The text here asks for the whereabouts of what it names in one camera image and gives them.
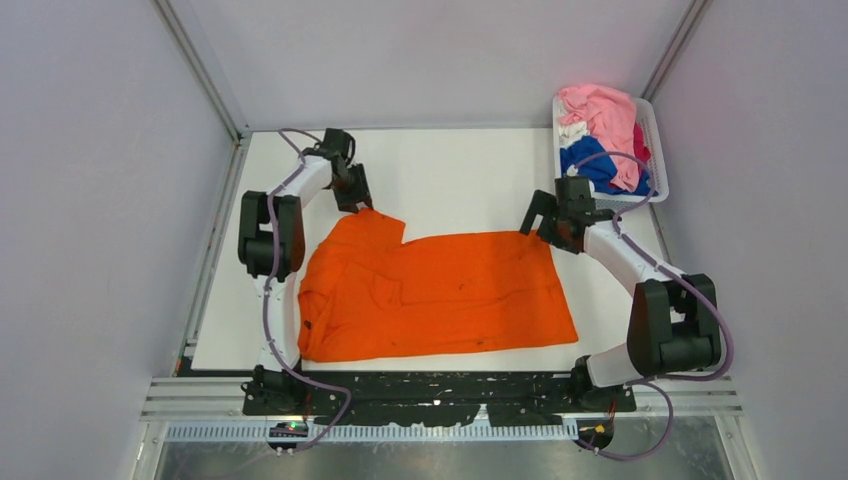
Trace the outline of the orange t shirt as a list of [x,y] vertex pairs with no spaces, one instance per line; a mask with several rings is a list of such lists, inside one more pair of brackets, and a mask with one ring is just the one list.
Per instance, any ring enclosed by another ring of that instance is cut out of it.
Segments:
[[412,241],[366,209],[339,220],[308,263],[298,347],[309,361],[476,354],[573,344],[551,249],[513,231]]

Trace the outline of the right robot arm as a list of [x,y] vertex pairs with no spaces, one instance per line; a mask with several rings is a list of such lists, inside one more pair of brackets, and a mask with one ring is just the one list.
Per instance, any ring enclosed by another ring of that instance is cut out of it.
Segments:
[[582,176],[556,179],[552,193],[537,190],[520,231],[560,250],[585,254],[625,288],[632,304],[625,340],[579,358],[568,392],[584,410],[596,410],[611,388],[664,377],[697,380],[696,370],[730,359],[714,282],[688,275],[653,257],[622,228],[621,216],[601,209]]

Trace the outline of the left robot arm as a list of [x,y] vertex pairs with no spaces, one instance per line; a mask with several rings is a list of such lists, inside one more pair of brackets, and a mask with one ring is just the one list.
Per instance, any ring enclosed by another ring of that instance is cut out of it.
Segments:
[[373,206],[364,166],[355,162],[356,140],[337,128],[322,137],[282,128],[279,136],[294,150],[293,170],[268,191],[243,194],[237,256],[253,278],[261,300],[264,345],[258,365],[284,376],[272,382],[268,400],[280,412],[298,412],[307,398],[304,384],[332,394],[352,396],[350,390],[312,380],[295,369],[300,359],[294,334],[295,281],[306,253],[303,210],[322,190],[333,193],[339,211],[355,214]]

